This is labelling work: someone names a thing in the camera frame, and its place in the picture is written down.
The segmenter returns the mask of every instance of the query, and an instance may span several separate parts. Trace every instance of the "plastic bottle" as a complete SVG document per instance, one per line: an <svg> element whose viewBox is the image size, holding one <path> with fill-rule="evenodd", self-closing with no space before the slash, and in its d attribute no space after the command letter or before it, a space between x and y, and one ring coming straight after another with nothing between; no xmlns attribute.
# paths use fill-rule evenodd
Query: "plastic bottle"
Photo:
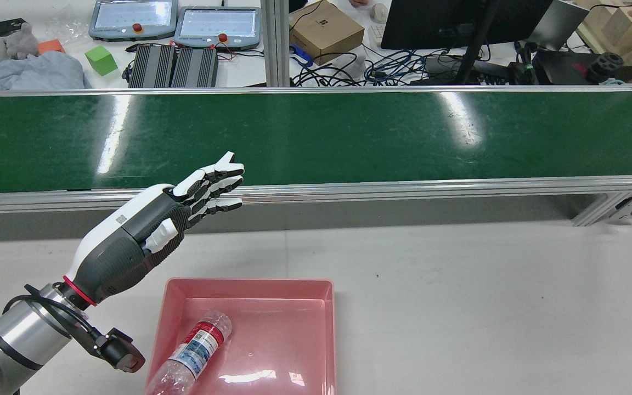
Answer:
<svg viewBox="0 0 632 395"><path fill-rule="evenodd" d="M189 393L209 358L230 336L231 329L230 319L224 313L206 313L155 373L145 395Z"/></svg>

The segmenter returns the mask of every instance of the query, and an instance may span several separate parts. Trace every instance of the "keyboard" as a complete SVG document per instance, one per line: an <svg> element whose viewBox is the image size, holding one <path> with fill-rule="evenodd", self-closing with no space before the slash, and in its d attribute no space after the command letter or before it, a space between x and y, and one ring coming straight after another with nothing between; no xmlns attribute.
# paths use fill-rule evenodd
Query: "keyboard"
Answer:
<svg viewBox="0 0 632 395"><path fill-rule="evenodd" d="M369 25L369 39L377 47L382 47L382 37L384 35L384 25Z"/></svg>

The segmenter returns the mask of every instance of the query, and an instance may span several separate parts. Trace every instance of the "bottle label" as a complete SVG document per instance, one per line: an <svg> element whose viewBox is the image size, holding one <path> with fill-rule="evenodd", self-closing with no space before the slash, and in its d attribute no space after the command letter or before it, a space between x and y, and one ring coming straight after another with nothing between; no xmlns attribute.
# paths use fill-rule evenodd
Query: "bottle label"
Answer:
<svg viewBox="0 0 632 395"><path fill-rule="evenodd" d="M195 380L206 366L218 347L223 344L223 334L217 327L207 322L198 323L185 340L177 347L177 351L168 358L185 365Z"/></svg>

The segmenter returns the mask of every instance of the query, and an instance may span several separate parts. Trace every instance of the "computer mouse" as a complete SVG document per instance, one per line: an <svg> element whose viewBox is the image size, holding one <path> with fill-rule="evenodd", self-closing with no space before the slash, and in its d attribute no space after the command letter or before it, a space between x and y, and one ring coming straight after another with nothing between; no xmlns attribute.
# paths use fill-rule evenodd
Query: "computer mouse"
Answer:
<svg viewBox="0 0 632 395"><path fill-rule="evenodd" d="M388 16L389 8L387 8L383 3L372 5L372 8L369 10L369 17L377 23L386 23Z"/></svg>

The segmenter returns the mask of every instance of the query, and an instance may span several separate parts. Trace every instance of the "monitor stand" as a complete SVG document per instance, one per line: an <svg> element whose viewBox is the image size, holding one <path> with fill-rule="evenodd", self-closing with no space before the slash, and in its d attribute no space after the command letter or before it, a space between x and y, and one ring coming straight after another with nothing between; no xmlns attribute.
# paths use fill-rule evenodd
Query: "monitor stand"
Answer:
<svg viewBox="0 0 632 395"><path fill-rule="evenodd" d="M475 34L470 40L470 44L467 46L467 51L462 57L462 63L458 69L458 72L453 81L454 85L466 85L467 80L470 78L470 72L475 67L475 60L479 56L479 50L482 49L484 42L487 40L487 33L489 27L492 25L496 11L499 10L499 4L501 0L488 0L487 5L484 7L484 14L482 20L477 24Z"/></svg>

